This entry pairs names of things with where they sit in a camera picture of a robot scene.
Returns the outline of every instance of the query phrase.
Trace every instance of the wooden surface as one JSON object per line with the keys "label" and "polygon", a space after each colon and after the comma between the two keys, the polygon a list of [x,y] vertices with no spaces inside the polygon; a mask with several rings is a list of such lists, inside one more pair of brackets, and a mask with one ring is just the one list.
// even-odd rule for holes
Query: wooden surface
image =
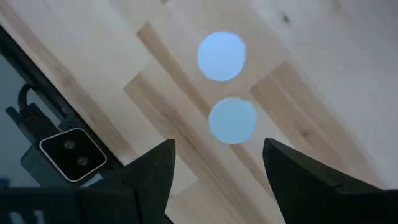
{"label": "wooden surface", "polygon": [[[397,10],[393,0],[0,0],[0,23],[124,164],[176,140],[174,223],[283,223],[264,138],[398,187]],[[196,60],[220,30],[248,50],[221,83]],[[230,146],[207,123],[229,96],[258,113],[252,138]]]}

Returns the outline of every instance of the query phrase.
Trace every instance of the light blue dot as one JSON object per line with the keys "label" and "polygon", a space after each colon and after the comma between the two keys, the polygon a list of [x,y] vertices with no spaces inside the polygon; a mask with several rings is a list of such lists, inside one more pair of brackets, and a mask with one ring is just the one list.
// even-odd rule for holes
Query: light blue dot
{"label": "light blue dot", "polygon": [[238,144],[250,139],[256,128],[257,112],[250,101],[226,98],[211,109],[211,133],[221,142]]}
{"label": "light blue dot", "polygon": [[198,66],[210,80],[227,81],[236,77],[246,61],[246,45],[230,32],[207,36],[198,48]]}

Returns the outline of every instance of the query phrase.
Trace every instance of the wood grain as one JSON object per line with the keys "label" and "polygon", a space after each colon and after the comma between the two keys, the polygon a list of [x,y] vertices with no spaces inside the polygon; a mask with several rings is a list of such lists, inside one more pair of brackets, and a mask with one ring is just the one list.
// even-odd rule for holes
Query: wood grain
{"label": "wood grain", "polygon": [[[264,138],[398,187],[396,10],[392,0],[0,0],[0,23],[122,163],[176,139],[176,224],[283,223]],[[197,66],[200,42],[221,30],[247,47],[229,82]],[[257,109],[242,144],[209,132],[227,97]]]}

